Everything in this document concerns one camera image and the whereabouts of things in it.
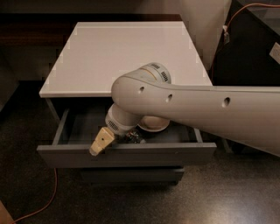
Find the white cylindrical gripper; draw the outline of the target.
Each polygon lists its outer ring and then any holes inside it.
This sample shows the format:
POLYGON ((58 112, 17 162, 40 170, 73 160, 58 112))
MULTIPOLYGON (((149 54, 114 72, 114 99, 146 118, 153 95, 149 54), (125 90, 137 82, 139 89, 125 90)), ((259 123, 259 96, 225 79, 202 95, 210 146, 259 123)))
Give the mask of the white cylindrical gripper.
POLYGON ((125 136, 138 125, 142 118, 141 115, 131 114, 113 104, 105 118, 105 123, 108 127, 100 129, 89 148, 90 154, 92 156, 100 154, 115 140, 115 135, 125 136))

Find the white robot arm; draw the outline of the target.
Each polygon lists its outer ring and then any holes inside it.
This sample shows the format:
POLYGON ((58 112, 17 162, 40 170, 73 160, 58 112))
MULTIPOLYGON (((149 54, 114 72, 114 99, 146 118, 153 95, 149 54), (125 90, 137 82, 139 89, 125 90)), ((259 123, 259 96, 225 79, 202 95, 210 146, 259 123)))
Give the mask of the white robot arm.
POLYGON ((155 116, 280 156, 280 88, 182 86, 150 63, 117 78, 114 104, 89 148, 96 156, 118 136, 155 116))

